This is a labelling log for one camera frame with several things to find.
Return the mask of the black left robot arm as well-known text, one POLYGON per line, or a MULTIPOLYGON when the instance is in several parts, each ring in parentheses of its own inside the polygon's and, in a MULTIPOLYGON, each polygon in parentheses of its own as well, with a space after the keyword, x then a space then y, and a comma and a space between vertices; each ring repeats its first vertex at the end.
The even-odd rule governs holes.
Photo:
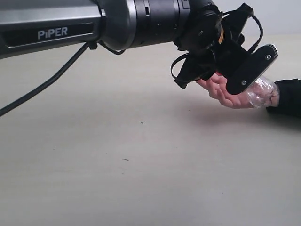
POLYGON ((67 45, 101 44, 119 54, 174 43, 184 51, 175 82, 232 75, 249 56, 242 30, 253 9, 223 13, 210 0, 3 0, 0 56, 14 57, 67 45))

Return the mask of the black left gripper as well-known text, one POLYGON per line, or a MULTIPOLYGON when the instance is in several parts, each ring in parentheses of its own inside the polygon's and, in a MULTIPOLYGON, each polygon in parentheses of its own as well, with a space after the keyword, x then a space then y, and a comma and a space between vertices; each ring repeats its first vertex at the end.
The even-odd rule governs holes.
POLYGON ((199 79, 208 80, 220 72, 228 77, 249 58, 242 47, 245 21, 190 21, 183 33, 175 40, 179 51, 186 53, 174 60, 184 60, 174 81, 185 89, 188 83, 199 79))

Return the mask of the black sleeved forearm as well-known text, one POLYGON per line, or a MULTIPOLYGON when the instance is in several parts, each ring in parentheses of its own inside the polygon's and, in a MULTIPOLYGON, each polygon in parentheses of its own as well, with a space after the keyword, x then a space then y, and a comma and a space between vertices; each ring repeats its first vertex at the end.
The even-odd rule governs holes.
POLYGON ((301 117, 301 80, 279 80, 275 82, 279 90, 279 102, 277 106, 266 108, 270 114, 280 114, 293 117, 301 117))

